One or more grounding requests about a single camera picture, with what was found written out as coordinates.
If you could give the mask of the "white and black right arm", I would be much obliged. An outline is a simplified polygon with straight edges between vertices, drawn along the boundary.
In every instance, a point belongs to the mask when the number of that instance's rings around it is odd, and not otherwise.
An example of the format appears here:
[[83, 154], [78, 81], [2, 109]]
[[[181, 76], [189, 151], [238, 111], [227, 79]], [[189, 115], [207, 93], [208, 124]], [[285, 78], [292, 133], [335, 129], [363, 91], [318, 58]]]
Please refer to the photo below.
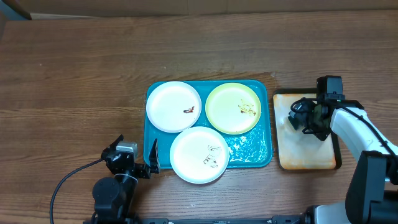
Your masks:
[[397, 192], [385, 183], [397, 184], [397, 146], [370, 122], [357, 101], [301, 100], [304, 133], [321, 137], [337, 135], [355, 157], [357, 165], [345, 201], [310, 207], [302, 223], [397, 223]]

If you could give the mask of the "yellow-green plate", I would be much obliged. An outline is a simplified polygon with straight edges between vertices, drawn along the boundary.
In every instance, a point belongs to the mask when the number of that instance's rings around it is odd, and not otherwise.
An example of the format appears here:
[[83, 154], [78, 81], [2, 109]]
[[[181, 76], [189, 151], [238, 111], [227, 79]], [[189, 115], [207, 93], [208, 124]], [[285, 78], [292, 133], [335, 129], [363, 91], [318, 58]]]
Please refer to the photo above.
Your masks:
[[210, 124], [225, 134], [250, 131], [261, 117], [261, 101], [257, 94], [241, 83], [224, 83], [208, 95], [205, 113]]

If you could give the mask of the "white plate with brown stain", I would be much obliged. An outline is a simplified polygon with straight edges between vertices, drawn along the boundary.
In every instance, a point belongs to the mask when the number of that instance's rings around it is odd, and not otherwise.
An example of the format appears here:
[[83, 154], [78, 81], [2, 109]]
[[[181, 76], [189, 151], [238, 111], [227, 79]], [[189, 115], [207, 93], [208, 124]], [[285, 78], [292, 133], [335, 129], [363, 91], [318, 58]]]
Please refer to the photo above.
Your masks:
[[174, 172], [191, 184], [207, 184], [223, 175], [229, 163], [224, 137], [211, 128], [197, 126], [184, 130], [170, 147]]

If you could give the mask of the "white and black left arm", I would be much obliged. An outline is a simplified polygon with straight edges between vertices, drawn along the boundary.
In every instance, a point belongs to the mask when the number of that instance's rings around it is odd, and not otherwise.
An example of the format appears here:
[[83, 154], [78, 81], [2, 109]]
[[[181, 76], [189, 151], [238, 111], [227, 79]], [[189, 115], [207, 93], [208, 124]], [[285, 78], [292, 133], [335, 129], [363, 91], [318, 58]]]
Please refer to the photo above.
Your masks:
[[137, 144], [125, 141], [122, 135], [101, 153], [113, 176], [100, 179], [93, 187], [92, 223], [142, 223], [137, 214], [130, 212], [130, 206], [138, 180], [160, 172], [157, 141], [150, 150], [148, 164], [136, 163], [136, 157]]

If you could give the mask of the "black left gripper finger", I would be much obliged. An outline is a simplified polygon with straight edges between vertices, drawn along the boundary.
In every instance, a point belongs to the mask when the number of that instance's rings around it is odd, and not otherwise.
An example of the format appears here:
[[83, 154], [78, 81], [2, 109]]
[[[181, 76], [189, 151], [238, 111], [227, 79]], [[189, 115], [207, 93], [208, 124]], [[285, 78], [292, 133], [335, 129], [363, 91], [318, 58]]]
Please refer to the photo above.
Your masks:
[[101, 153], [102, 156], [107, 156], [110, 152], [113, 152], [116, 150], [116, 146], [124, 140], [124, 136], [121, 134], [118, 136], [118, 138], [112, 142], [107, 148], [105, 148], [103, 150], [103, 152]]
[[158, 140], [155, 139], [149, 154], [150, 172], [153, 174], [160, 173], [160, 164], [158, 156]]

